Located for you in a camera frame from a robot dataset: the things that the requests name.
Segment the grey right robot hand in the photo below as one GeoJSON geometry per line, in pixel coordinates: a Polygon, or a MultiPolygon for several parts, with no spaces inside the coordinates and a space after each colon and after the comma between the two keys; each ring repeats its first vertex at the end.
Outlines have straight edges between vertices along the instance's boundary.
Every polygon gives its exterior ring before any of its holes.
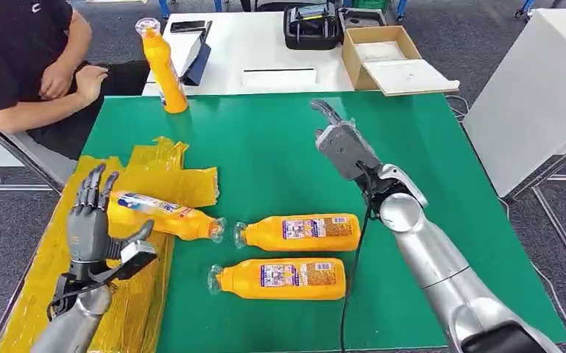
{"type": "Polygon", "coordinates": [[[351,120],[344,120],[325,100],[313,99],[310,105],[327,119],[329,126],[343,126],[349,134],[358,134],[355,124],[351,120]]]}

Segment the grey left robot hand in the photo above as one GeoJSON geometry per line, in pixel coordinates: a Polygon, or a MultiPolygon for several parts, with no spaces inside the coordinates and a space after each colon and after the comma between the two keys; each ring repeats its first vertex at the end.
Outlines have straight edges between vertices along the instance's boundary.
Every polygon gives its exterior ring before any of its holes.
{"type": "Polygon", "coordinates": [[[67,217],[70,272],[82,282],[129,279],[158,258],[155,248],[146,240],[152,233],[152,220],[145,221],[127,238],[109,235],[107,211],[118,172],[111,173],[101,187],[105,168],[101,163],[83,179],[67,217]]]}

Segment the person's right hand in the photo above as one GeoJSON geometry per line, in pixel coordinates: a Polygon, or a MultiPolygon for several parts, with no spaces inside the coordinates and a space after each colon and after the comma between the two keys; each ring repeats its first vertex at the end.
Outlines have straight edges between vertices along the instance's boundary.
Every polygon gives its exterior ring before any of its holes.
{"type": "Polygon", "coordinates": [[[76,73],[77,96],[84,106],[98,99],[102,82],[107,76],[108,69],[96,65],[84,66],[76,73]]]}

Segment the person's left hand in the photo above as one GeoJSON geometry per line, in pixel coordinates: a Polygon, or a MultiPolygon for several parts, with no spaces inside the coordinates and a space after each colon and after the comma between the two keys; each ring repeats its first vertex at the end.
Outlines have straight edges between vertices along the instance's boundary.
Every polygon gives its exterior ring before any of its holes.
{"type": "Polygon", "coordinates": [[[71,87],[73,76],[74,68],[69,63],[56,60],[43,71],[39,96],[42,100],[63,97],[71,87]]]}

